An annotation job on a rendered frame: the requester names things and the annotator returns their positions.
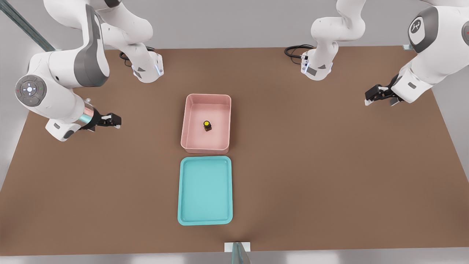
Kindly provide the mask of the pink plastic box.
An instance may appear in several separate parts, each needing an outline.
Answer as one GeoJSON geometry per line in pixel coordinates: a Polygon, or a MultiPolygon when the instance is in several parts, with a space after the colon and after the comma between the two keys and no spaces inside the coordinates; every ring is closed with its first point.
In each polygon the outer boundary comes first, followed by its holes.
{"type": "Polygon", "coordinates": [[[190,154],[227,154],[231,105],[228,95],[188,95],[181,132],[183,149],[190,154]],[[204,130],[204,121],[211,123],[210,131],[204,130]]]}

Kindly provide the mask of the pale blue-green tray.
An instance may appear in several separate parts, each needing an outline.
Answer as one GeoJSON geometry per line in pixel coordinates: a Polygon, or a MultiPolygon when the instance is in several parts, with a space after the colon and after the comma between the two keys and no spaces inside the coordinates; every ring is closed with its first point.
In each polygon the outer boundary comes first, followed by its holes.
{"type": "Polygon", "coordinates": [[[180,163],[178,222],[228,224],[233,219],[232,162],[226,156],[186,157],[180,163]]]}

